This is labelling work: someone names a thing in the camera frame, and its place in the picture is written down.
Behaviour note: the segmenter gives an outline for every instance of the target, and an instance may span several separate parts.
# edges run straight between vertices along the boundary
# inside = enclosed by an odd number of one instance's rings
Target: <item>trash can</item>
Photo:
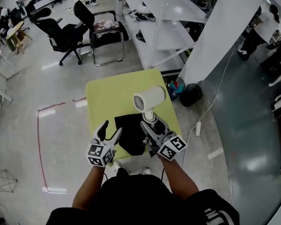
[[[199,101],[202,98],[202,96],[203,96],[203,92],[200,86],[191,83],[187,85],[184,93],[181,94],[180,102],[182,103],[183,106],[190,107],[195,102]]]
[[[175,81],[170,81],[167,83],[167,90],[170,96],[170,99],[175,100],[180,94],[182,94],[185,90],[185,83],[180,78],[177,77]]]

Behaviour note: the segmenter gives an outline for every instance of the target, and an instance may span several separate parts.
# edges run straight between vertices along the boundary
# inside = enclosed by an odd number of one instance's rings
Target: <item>white column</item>
[[[250,22],[262,0],[218,0],[179,77],[186,84],[204,80]]]

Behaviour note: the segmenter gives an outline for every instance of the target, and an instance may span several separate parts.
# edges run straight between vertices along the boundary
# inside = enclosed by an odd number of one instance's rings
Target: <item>gray floor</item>
[[[89,9],[92,12],[113,9],[112,0],[99,0],[98,3],[97,7]],[[52,10],[51,17],[63,18],[61,27],[79,22],[66,11],[73,4],[74,0],[66,0]],[[58,61],[63,54],[52,50],[48,37],[35,25],[25,21],[25,26],[30,27],[27,33],[33,41],[25,38],[25,54],[11,58],[20,73],[7,82],[0,81],[0,85],[14,97],[12,103],[4,101],[0,108],[0,169],[8,169],[19,181],[14,193],[0,193],[0,203],[8,208],[19,224],[44,225],[53,209],[71,206],[75,193],[91,169],[85,158],[86,146],[90,141],[87,107],[85,103],[73,100],[85,97],[88,81],[142,70],[142,65],[133,41],[129,40],[125,42],[126,58],[123,62],[95,67],[91,56],[84,54],[79,66],[77,58],[71,54],[64,61],[64,66],[60,67]],[[84,41],[88,42],[88,33]],[[118,47],[104,46],[97,50],[97,55],[101,59],[118,56]],[[1,72],[6,76],[10,74],[5,64],[2,64]],[[39,109],[62,102],[66,104],[42,112],[37,126]],[[173,105],[183,137],[187,140],[190,129],[199,119],[199,110],[196,106],[185,108],[179,101],[174,101]],[[215,189],[230,202],[224,154],[208,159],[210,153],[222,148],[222,144],[212,114],[209,113],[206,119],[201,136],[196,137],[194,133],[190,136],[185,171],[199,189]],[[44,187],[37,131],[49,192]],[[156,157],[144,155],[122,162],[131,173],[149,166],[153,175],[161,177],[162,164]],[[115,175],[109,167],[106,173],[108,177]],[[15,224],[4,207],[0,206],[0,211],[9,224]]]
[[[212,111],[226,156],[232,204],[241,224],[262,225],[281,203],[281,147],[270,107],[281,86],[268,87],[272,79],[259,66],[264,48],[243,61],[238,45]],[[202,83],[209,102],[231,52]]]

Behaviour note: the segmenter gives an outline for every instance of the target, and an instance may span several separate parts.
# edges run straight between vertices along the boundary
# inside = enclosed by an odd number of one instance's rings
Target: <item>white shoe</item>
[[[97,2],[91,2],[90,5],[93,7],[93,6],[97,6],[98,3]]]
[[[145,167],[141,172],[141,175],[150,175],[151,174],[151,169],[148,167]]]
[[[238,49],[238,52],[241,53],[242,55],[246,55],[247,54],[247,51],[241,50],[240,48]]]
[[[118,173],[118,170],[120,169],[120,168],[123,168],[123,166],[118,162],[118,161],[114,161],[113,162],[113,165],[112,165],[112,168],[113,168],[113,170],[116,172],[116,173]]]

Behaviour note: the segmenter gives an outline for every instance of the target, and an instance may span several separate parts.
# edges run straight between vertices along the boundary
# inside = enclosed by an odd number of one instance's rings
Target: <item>white shelf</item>
[[[132,33],[133,41],[136,46],[137,52],[139,54],[142,66],[144,69],[148,69],[149,59],[151,55],[151,50],[148,47],[147,43],[144,43],[138,40],[135,35],[140,30],[138,23],[134,22],[131,17],[125,15],[125,20],[129,27],[129,30]],[[176,50],[167,50],[167,51],[155,51],[153,65],[157,62],[169,57],[170,55],[174,54]],[[173,70],[180,70],[184,66],[183,61],[181,60],[180,56],[175,56],[174,58],[158,65],[156,68],[159,69],[161,72],[169,72]]]
[[[141,0],[157,17],[160,0]],[[205,13],[190,0],[167,0],[164,20],[206,23]]]
[[[141,0],[126,0],[131,10],[136,9]],[[138,24],[147,44],[152,47],[156,23],[151,21],[135,22]],[[191,48],[195,42],[179,21],[163,21],[157,40],[157,50]]]

